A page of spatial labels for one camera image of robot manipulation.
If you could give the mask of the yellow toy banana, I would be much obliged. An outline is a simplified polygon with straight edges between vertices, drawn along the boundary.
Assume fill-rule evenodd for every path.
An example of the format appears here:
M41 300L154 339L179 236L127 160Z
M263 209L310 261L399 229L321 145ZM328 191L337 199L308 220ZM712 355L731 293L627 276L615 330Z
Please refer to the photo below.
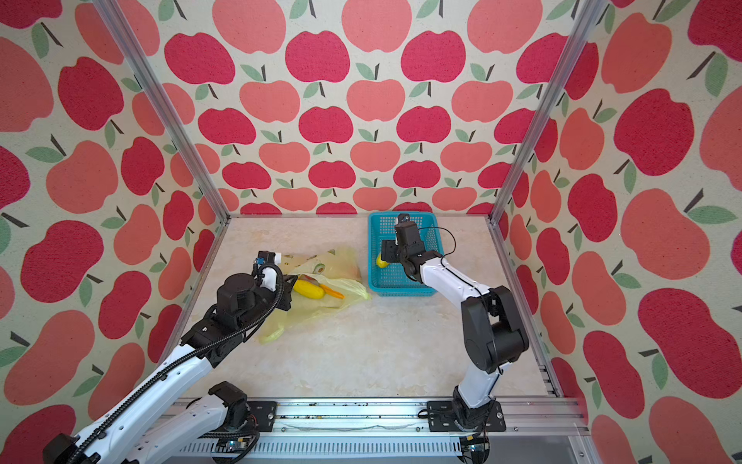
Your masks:
M377 258L376 258L376 266L379 269L386 269L386 268L388 268L388 266L390 266L390 263L388 263L388 262L386 262L386 260L384 260L384 257L382 255L382 253L379 253L377 255Z
M320 284L303 278L296 280L293 291L311 300L321 300L326 296L326 291Z

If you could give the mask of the yellow plastic bag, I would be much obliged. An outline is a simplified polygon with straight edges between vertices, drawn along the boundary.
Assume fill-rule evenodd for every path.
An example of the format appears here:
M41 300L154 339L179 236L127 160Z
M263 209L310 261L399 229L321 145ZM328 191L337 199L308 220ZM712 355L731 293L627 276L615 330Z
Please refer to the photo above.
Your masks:
M372 299L361 277L357 252L351 247L335 247L316 255L284 254L280 268L296 280L290 292L291 309L278 309L268 317L258 332L262 344L276 341L299 325Z

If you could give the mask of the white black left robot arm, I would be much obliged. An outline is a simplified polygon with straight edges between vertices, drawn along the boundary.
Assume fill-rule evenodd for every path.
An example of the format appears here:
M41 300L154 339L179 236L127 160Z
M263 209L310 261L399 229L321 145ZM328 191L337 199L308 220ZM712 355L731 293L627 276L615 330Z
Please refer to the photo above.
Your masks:
M43 450L46 463L164 463L196 439L236 448L230 462L250 454L261 438L247 395L223 381L175 418L158 419L198 380L247 342L277 309L291 307L295 278L264 264L230 276L218 300L181 344L142 384L77 435L64 433Z

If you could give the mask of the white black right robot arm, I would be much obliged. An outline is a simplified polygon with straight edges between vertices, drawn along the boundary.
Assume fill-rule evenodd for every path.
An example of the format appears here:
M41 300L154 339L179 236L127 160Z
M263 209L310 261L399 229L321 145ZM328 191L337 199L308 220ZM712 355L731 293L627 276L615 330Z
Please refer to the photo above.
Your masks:
M529 350L529 338L514 296L501 285L488 287L448 263L421 243L382 241L382 261L400 264L410 280L435 289L461 311L463 340L470 366L452 394L457 426L484 427L494 408L492 392L512 363Z

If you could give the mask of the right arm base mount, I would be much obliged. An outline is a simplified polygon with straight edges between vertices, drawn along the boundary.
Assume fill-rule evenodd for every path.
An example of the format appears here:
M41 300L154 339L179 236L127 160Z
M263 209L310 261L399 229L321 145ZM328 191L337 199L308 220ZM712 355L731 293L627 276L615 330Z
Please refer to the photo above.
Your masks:
M431 432L504 432L507 429L500 402L487 397L485 403L471 408L455 387L452 397L430 400L419 412L419 419L427 419Z

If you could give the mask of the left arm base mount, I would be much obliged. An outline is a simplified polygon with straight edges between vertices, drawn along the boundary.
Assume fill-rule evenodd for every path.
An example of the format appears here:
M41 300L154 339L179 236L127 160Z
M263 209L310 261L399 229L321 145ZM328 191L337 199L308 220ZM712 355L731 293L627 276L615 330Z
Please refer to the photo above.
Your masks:
M225 413L211 433L226 435L253 431L271 432L276 421L277 403L250 398L237 386L222 381L208 390Z

